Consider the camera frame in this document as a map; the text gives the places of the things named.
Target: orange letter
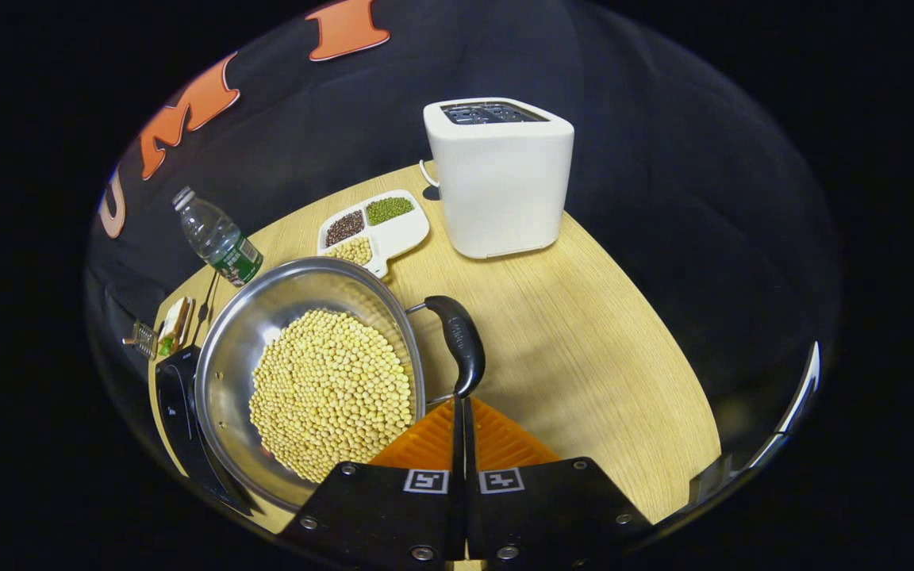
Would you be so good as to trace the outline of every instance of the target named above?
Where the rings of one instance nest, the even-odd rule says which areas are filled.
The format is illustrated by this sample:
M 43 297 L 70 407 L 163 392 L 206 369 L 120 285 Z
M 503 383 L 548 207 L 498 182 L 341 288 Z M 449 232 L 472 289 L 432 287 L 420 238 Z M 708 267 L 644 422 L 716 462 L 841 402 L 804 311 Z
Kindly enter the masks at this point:
M 178 146 L 182 142 L 182 124 L 190 108 L 192 115 L 186 128 L 195 131 L 238 101 L 239 91 L 230 90 L 225 79 L 225 68 L 236 54 L 238 52 L 222 59 L 194 79 L 175 107 L 165 105 L 143 129 L 140 134 L 143 180 L 148 180 L 164 161 L 164 149 L 157 148 L 155 140 L 168 146 Z
M 390 39 L 385 29 L 373 26 L 373 0 L 344 0 L 308 16 L 320 25 L 320 44 L 309 54 L 322 61 L 378 46 Z
M 98 214 L 101 216 L 101 224 L 105 225 L 105 232 L 108 232 L 109 238 L 115 240 L 122 232 L 122 225 L 126 224 L 126 197 L 122 194 L 122 185 L 119 184 L 119 169 L 115 167 L 115 174 L 112 174 L 112 180 L 108 181 L 108 188 L 105 192 L 112 190 L 112 198 L 115 199 L 115 216 L 108 211 L 108 202 L 104 196 L 101 197 L 101 206 L 98 206 Z

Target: white toaster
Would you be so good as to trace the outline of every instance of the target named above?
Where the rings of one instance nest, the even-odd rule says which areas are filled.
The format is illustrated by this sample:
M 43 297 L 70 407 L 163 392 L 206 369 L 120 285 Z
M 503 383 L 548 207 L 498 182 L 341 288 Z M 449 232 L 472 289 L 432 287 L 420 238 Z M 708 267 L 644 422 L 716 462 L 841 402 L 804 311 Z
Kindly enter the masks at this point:
M 434 102 L 422 116 L 454 249 L 487 258 L 559 238 L 573 125 L 508 98 Z

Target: toaster slot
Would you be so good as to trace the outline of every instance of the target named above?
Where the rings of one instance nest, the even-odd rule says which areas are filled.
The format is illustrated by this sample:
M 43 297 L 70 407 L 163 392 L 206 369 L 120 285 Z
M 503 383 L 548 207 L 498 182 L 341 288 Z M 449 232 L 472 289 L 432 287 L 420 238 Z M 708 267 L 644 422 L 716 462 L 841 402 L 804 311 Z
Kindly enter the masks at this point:
M 478 125 L 481 123 L 534 123 L 548 121 L 526 109 L 508 102 L 469 102 L 469 104 L 443 105 L 441 108 L 457 125 Z

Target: orange gripper part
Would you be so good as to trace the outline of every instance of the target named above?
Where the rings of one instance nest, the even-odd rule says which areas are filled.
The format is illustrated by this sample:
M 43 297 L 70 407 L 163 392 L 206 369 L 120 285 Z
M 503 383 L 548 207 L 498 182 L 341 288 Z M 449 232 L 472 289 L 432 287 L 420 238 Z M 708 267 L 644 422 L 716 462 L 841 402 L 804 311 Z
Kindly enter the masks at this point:
M 512 469 L 559 460 L 496 408 L 472 397 L 471 409 L 476 469 Z M 404 431 L 369 463 L 399 469 L 451 469 L 453 426 L 454 406 L 450 399 Z

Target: plastic bottle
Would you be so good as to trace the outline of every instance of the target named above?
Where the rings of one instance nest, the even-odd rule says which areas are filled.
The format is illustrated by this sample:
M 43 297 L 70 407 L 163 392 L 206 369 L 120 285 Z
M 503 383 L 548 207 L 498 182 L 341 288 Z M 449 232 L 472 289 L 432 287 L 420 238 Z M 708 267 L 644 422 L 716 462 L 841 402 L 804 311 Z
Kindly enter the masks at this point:
M 182 231 L 189 245 L 206 263 L 221 272 L 236 288 L 258 274 L 263 254 L 244 237 L 224 211 L 196 198 L 188 186 L 171 200 L 182 218 Z

